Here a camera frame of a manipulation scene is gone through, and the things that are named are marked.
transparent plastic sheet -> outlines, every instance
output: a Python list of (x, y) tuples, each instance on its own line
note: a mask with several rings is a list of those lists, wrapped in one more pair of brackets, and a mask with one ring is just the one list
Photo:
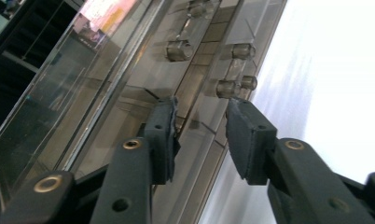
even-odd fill
[[(8, 162), (0, 163), (0, 204), (47, 170), (80, 178), (108, 164), (115, 146), (136, 136), (157, 98), (176, 95), (182, 148), (173, 183), (156, 187), (153, 221), (198, 221), (227, 151), (228, 99), (216, 95), (216, 85), (257, 76), (284, 6), (258, 1), (253, 21), (259, 21), (245, 29), (238, 17), (244, 2), (226, 2), (139, 2), (100, 45), (79, 42), (71, 27), (0, 132), (0, 158)], [(231, 37), (233, 27), (249, 37)], [(232, 46), (239, 43), (255, 46), (255, 57), (233, 61)], [(241, 89), (238, 96), (249, 94)]]

